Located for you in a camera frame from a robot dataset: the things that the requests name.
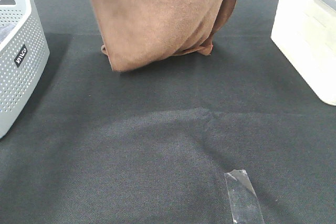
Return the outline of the black table mat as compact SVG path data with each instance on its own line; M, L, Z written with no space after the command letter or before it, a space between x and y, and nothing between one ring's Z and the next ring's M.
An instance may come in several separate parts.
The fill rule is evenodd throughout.
M50 56L1 139L1 223L232 223L244 169L265 223L335 223L335 107L238 0L208 57L117 73L89 0L35 0Z

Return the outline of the grey towel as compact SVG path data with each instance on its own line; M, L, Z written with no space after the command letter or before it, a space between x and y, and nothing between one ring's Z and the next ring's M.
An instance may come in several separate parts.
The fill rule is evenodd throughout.
M0 43L2 43L6 37L11 33L11 31L14 29L15 25L10 23L10 24L5 24L1 26L0 28Z

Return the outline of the white storage bin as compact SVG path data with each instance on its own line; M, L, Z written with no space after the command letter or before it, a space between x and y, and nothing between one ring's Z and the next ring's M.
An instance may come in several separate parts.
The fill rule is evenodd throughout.
M271 39L317 97L335 105L335 0L279 0Z

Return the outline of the clear tape strip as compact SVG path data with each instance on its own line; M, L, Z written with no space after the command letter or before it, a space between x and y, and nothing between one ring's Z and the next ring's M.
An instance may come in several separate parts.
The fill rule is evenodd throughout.
M225 173L233 223L264 224L258 197L244 169Z

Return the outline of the brown microfibre towel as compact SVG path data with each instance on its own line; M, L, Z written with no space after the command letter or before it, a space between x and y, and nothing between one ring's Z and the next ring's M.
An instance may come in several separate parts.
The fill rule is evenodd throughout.
M237 0L90 0L112 70L171 56L208 56Z

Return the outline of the grey perforated laundry basket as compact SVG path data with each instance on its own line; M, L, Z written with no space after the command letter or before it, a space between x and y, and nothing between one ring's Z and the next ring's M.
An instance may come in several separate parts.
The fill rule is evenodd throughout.
M1 5L1 27L13 29L1 42L1 136L33 93L50 51L34 0Z

